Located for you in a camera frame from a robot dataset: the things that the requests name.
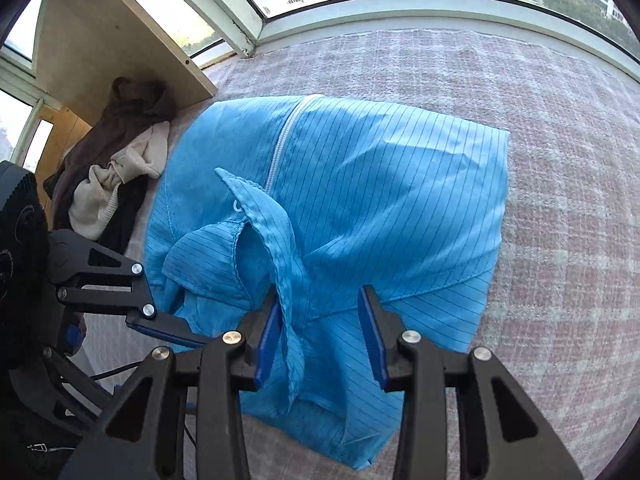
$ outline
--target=beige sweater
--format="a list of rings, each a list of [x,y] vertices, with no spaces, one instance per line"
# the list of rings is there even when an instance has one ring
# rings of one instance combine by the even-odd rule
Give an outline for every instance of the beige sweater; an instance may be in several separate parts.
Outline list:
[[[118,208],[118,187],[137,176],[151,178],[162,175],[166,165],[169,123],[158,123],[137,136],[111,157],[107,168],[94,164],[88,178],[74,192],[69,208],[73,230],[97,240]]]

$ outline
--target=zipper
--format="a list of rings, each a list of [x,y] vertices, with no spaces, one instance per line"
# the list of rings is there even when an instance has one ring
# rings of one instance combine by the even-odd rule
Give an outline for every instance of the zipper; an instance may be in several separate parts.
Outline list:
[[[273,189],[273,184],[276,180],[276,173],[278,172],[278,166],[280,165],[280,159],[282,158],[282,152],[284,150],[284,145],[287,142],[287,137],[289,137],[289,133],[293,128],[293,125],[298,120],[300,114],[305,110],[307,106],[309,106],[316,99],[324,97],[322,94],[312,94],[308,95],[300,101],[293,111],[291,115],[287,118],[287,121],[284,123],[280,134],[278,135],[278,142],[276,143],[276,149],[273,152],[273,156],[271,157],[271,164],[269,165],[269,173],[267,173],[267,181],[264,184],[264,190],[267,194],[271,194],[271,190]]]
[[[46,444],[31,444],[27,446],[27,449],[31,451],[37,451],[39,453],[51,453],[53,451],[74,451],[75,447],[47,447]]]

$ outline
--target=metal screw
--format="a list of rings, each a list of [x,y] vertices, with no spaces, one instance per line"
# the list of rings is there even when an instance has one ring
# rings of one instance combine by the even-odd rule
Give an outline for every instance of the metal screw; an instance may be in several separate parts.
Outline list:
[[[154,348],[151,352],[151,357],[156,361],[163,361],[169,357],[171,354],[171,350],[169,350],[166,346],[159,346],[158,348]]]
[[[491,359],[491,350],[484,346],[479,346],[474,349],[474,357],[479,361],[488,361]]]
[[[236,330],[225,332],[222,336],[222,341],[224,341],[228,345],[235,345],[236,343],[239,343],[241,339],[242,334],[237,332]]]
[[[145,317],[153,317],[156,315],[156,308],[151,303],[147,303],[142,307],[142,314],[144,314]]]
[[[420,341],[420,334],[415,330],[405,330],[402,332],[402,339],[407,343],[416,344]]]

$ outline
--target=brown garment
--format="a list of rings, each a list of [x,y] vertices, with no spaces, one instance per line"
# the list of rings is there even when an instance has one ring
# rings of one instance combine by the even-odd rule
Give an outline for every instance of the brown garment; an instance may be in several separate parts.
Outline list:
[[[69,207],[78,184],[87,178],[89,167],[105,167],[118,150],[124,148],[152,124],[171,121],[177,109],[174,98],[161,81],[133,82],[117,78],[111,85],[107,107],[96,125],[66,155],[56,174],[47,179],[53,184],[52,226],[71,229]]]

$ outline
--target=checkered cloth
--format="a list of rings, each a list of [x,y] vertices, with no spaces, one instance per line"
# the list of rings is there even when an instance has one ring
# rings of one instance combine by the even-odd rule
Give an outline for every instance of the checkered cloth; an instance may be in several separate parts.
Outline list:
[[[219,100],[322,93],[511,132],[503,241],[474,345],[495,351],[593,479],[640,416],[640,86],[542,46],[449,30],[329,38],[236,57],[208,75]],[[173,142],[197,113],[174,121]],[[129,247],[135,258],[153,195],[150,189]],[[97,371],[156,344],[122,320],[87,317],[84,346]],[[453,479],[452,406],[449,420]],[[371,468],[355,472],[247,417],[244,432],[254,479],[392,476],[395,439]],[[186,450],[194,478],[190,444]]]

